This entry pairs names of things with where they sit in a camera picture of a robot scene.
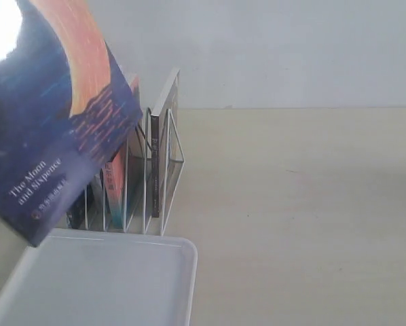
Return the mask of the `pink red book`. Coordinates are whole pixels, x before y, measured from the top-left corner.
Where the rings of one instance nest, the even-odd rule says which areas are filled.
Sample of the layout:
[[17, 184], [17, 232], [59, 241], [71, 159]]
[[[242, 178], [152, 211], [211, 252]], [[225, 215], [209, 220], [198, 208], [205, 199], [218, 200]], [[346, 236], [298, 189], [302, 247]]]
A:
[[103, 168], [109, 212], [115, 228], [124, 227], [138, 194], [143, 175], [143, 141], [141, 125], [137, 124]]

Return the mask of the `blue moon book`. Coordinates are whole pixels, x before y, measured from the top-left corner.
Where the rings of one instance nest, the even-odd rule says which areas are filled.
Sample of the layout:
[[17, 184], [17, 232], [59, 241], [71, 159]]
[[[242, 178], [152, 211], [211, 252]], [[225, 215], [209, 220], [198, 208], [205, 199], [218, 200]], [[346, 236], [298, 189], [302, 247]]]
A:
[[0, 1], [0, 218], [31, 246], [142, 115], [85, 1]]

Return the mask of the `black book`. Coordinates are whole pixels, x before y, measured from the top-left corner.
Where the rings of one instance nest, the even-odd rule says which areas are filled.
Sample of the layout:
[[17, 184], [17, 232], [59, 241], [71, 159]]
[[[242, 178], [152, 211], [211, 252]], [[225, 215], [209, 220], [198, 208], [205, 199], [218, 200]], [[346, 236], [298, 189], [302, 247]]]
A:
[[67, 226], [72, 229], [79, 229], [85, 220], [85, 199], [79, 198], [67, 211]]

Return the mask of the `dark brown book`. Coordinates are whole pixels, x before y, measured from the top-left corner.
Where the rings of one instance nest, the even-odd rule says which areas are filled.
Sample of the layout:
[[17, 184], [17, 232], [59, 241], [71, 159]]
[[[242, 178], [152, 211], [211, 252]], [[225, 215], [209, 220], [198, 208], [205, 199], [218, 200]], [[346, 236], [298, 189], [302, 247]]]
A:
[[164, 87], [150, 111], [151, 122], [151, 175], [152, 175], [152, 217], [160, 217], [163, 207], [164, 178], [166, 175], [166, 140], [173, 134], [166, 132], [168, 110], [177, 122], [180, 69], [170, 72]]

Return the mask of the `grey white book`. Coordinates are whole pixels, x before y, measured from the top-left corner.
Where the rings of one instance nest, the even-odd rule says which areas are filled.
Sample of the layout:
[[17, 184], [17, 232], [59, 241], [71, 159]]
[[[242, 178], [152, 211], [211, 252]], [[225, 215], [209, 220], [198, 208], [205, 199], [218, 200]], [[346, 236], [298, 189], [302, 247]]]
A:
[[103, 185], [100, 173], [95, 174], [87, 187], [88, 210], [96, 214], [103, 210]]

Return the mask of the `white plastic tray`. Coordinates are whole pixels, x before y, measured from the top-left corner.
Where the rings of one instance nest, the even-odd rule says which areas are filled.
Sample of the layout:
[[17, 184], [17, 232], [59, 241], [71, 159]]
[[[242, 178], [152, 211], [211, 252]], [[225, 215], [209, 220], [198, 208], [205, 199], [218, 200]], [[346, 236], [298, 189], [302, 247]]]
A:
[[185, 238], [55, 229], [0, 292], [0, 325], [188, 325], [198, 252]]

